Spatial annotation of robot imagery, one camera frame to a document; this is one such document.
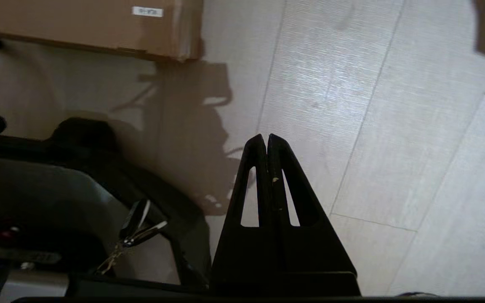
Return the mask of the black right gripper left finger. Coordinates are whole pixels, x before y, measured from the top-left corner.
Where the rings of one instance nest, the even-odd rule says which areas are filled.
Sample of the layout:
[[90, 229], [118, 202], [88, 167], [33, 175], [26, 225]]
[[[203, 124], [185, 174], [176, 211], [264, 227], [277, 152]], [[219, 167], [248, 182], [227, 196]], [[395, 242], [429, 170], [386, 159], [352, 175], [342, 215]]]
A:
[[[211, 290], [223, 297], [284, 297], [280, 236], [285, 194], [275, 186], [273, 152], [261, 134], [244, 146], [211, 272]], [[258, 226], [242, 225], [250, 170], [256, 170]]]

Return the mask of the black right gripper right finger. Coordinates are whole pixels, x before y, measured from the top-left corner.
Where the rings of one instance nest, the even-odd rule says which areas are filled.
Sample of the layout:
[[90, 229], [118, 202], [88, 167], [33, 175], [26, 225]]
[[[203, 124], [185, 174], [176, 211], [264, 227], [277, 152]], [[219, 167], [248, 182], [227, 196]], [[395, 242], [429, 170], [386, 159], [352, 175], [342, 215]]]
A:
[[356, 274], [289, 143], [275, 134], [268, 138], [268, 172], [287, 270]]

